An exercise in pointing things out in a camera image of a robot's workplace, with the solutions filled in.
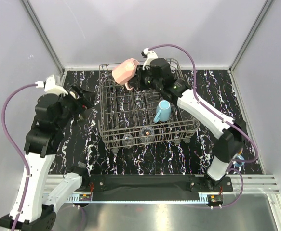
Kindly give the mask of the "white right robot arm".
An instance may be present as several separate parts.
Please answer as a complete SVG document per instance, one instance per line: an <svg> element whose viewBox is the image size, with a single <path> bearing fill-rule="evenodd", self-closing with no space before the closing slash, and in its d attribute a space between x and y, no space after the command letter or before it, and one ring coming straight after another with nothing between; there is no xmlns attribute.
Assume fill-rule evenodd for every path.
<svg viewBox="0 0 281 231"><path fill-rule="evenodd" d="M195 93L186 81L175 78L164 58L145 65L133 60L129 85L137 90L156 90L163 99L190 113L215 136L213 160L206 171L204 185L206 189L216 191L222 185L221 179L231 161L245 144L246 123L218 111Z"/></svg>

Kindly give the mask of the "pink ceramic mug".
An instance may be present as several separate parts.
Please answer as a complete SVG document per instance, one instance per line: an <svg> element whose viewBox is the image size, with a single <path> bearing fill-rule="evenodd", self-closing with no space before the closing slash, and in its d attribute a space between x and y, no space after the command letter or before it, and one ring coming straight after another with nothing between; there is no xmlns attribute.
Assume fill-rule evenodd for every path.
<svg viewBox="0 0 281 231"><path fill-rule="evenodd" d="M129 86L128 82L134 77L138 65L140 63L134 58L125 60L112 71L114 81L119 85L124 85L127 90L132 90L133 87Z"/></svg>

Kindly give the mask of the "blue floral mug orange inside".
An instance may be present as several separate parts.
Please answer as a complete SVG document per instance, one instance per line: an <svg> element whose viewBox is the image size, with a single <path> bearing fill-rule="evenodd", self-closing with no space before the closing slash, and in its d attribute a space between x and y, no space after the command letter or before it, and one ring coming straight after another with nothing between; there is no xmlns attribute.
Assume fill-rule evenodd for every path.
<svg viewBox="0 0 281 231"><path fill-rule="evenodd" d="M235 156L235 159L237 159L237 161L233 162L234 167L242 167L245 164L242 153L243 153L243 149L241 149Z"/></svg>

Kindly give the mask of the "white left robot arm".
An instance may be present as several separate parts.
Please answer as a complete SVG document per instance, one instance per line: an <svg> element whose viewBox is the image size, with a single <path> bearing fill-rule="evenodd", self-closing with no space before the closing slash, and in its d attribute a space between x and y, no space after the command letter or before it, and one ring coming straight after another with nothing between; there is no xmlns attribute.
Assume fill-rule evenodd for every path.
<svg viewBox="0 0 281 231"><path fill-rule="evenodd" d="M43 198L49 169L64 137L64 128L95 103L96 93L72 85L72 92L64 88L50 88L40 96L35 106L31 129L21 151L11 138L5 122L8 97L1 113L3 130L24 162L24 172L10 213L0 218L0 227L11 231L50 231L56 214L67 198L76 190L89 188L90 177L85 167L74 166L66 177Z"/></svg>

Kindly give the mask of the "light blue ceramic mug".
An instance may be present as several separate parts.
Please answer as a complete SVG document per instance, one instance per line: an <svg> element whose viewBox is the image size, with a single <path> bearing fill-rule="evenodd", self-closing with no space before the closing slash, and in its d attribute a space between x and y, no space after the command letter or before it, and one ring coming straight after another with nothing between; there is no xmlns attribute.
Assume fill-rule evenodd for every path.
<svg viewBox="0 0 281 231"><path fill-rule="evenodd" d="M171 117L171 104L167 100L162 100L156 108L154 123L167 122Z"/></svg>

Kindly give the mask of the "clear glass cup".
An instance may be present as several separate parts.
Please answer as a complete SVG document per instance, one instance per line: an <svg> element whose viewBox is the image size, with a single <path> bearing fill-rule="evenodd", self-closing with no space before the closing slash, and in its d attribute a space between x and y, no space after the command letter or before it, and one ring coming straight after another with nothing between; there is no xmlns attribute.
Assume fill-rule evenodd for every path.
<svg viewBox="0 0 281 231"><path fill-rule="evenodd" d="M154 129L152 127L142 127L139 132L138 139L141 144L148 144L154 142Z"/></svg>
<svg viewBox="0 0 281 231"><path fill-rule="evenodd" d="M131 148L135 144L135 140L132 134L124 134L122 138L122 145L126 148Z"/></svg>

